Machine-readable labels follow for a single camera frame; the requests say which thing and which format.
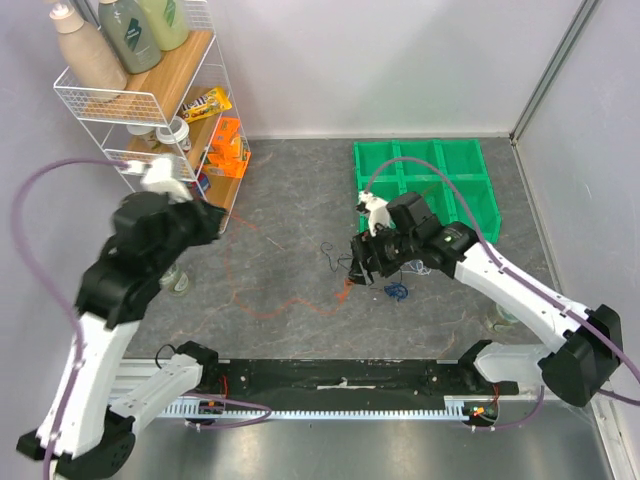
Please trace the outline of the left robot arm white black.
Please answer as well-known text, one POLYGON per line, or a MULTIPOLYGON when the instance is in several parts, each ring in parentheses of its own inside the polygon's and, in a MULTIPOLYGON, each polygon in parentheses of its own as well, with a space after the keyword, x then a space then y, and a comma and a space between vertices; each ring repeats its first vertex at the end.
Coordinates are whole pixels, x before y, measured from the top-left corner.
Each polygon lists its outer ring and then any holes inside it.
POLYGON ((194 341, 129 394, 109 400, 120 361, 162 276, 192 246, 219 237, 227 212, 192 199, 152 192, 127 196, 112 216, 113 233, 85 271, 74 305, 69 357, 49 413, 16 445, 40 461, 48 479, 107 479, 131 455, 137 436, 184 393, 219 382, 218 354, 194 341))

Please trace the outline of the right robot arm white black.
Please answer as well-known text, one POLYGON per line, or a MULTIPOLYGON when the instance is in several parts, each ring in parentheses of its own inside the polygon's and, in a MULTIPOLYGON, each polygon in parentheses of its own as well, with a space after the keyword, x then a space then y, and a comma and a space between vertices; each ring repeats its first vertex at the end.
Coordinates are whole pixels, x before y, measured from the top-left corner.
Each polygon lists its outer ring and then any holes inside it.
POLYGON ((387 202, 362 191, 356 209, 368 227, 351 241, 353 283, 370 284, 375 274, 390 277, 419 260, 484 294, 537 336, 533 345, 483 343, 458 368, 465 391, 481 393, 504 381, 539 384, 564 402, 584 407, 620 366, 621 320, 610 307, 590 309, 550 289, 469 226, 442 224, 415 192, 387 202))

